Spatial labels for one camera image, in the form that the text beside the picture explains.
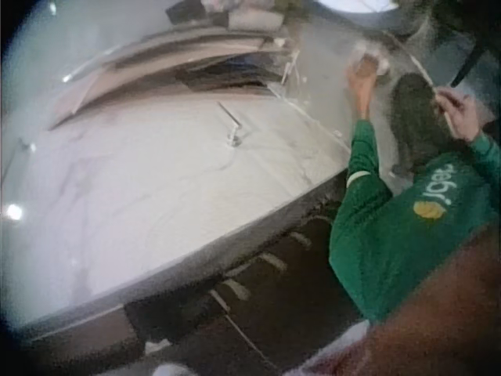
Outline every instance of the dark floor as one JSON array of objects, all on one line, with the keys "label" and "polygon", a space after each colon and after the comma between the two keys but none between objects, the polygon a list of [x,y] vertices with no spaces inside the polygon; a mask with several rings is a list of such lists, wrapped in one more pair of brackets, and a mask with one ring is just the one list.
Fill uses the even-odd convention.
[{"label": "dark floor", "polygon": [[298,365],[359,319],[327,262],[336,205],[270,244],[213,290],[226,314],[179,343],[104,375],[182,363],[200,376],[272,375]]}]

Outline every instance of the person's arm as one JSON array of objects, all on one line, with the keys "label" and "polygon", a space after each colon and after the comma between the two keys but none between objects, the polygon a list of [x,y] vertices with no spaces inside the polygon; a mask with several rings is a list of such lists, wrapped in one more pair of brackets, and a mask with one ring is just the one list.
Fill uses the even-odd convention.
[{"label": "person's arm", "polygon": [[369,120],[358,120],[351,141],[347,186],[364,175],[379,176],[379,161],[374,129]]},{"label": "person's arm", "polygon": [[474,99],[448,88],[438,88],[435,99],[450,116],[457,137],[470,145],[474,156],[473,166],[491,186],[493,204],[499,210],[501,153],[494,140],[481,130]]},{"label": "person's arm", "polygon": [[499,212],[499,194],[501,193],[501,151],[494,140],[480,132],[470,143],[474,155],[474,167],[491,186],[494,206]]},{"label": "person's arm", "polygon": [[371,175],[379,178],[376,137],[369,121],[369,104],[376,84],[377,64],[377,60],[366,56],[358,67],[349,67],[347,72],[348,84],[355,96],[355,111],[358,117],[351,141],[347,186],[363,176]]}]

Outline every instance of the person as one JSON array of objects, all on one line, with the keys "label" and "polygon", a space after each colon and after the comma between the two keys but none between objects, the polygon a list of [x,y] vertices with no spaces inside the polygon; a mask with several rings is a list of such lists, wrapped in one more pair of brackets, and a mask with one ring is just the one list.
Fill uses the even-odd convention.
[{"label": "person", "polygon": [[[358,120],[330,236],[330,265],[371,323],[385,321],[465,240],[499,219],[501,158],[481,130],[473,98],[447,88],[434,96],[421,76],[404,75],[394,90],[392,128],[409,150],[414,180],[393,197],[379,177],[369,121],[377,64],[366,56],[348,69]],[[438,121],[432,102],[449,115],[467,150]]]},{"label": "person", "polygon": [[472,98],[405,75],[391,127],[414,181],[393,197],[369,122],[377,64],[348,68],[359,119],[330,238],[330,265],[366,320],[287,376],[501,374],[499,147]]}]

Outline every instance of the green jacket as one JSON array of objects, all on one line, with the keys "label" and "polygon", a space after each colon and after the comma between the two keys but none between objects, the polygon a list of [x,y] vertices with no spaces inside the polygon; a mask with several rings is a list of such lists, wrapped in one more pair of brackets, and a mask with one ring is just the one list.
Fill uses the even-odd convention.
[{"label": "green jacket", "polygon": [[483,133],[470,146],[469,156],[436,157],[392,197],[379,177],[373,127],[357,122],[330,265],[369,320],[384,320],[476,229],[499,218],[499,147]]}]

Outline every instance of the brown blurred object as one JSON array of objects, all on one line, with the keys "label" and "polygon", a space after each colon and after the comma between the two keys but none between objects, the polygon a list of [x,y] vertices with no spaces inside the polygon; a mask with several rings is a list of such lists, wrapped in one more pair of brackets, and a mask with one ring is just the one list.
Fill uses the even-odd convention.
[{"label": "brown blurred object", "polygon": [[379,62],[375,57],[371,55],[364,55],[357,66],[356,74],[359,77],[368,77],[377,72],[378,65]]}]

